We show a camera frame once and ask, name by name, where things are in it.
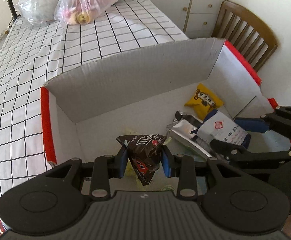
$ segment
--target yellow snack packet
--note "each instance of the yellow snack packet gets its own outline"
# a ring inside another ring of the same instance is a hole
[[[193,107],[201,120],[204,120],[213,109],[222,105],[221,99],[201,83],[198,85],[195,95],[185,104],[185,106]]]

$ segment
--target red square logo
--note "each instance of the red square logo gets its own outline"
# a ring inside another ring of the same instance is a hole
[[[223,123],[222,123],[222,121],[214,122],[214,128],[215,128],[215,129],[222,129],[222,128],[223,128]]]

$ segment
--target plastic bag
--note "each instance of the plastic bag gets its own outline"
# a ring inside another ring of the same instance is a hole
[[[85,25],[118,0],[59,0],[54,18],[67,25]]]
[[[16,5],[21,17],[31,25],[49,24],[54,19],[59,0],[19,0]]]

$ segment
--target white label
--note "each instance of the white label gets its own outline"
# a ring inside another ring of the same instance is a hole
[[[237,145],[243,143],[247,134],[244,129],[220,111],[204,122],[197,132],[197,136],[207,143],[213,139],[217,139]]]

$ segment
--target black and red wrapper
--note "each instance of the black and red wrapper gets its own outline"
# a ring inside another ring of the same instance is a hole
[[[160,167],[163,135],[123,135],[117,141],[127,147],[129,160],[143,186],[149,185]]]

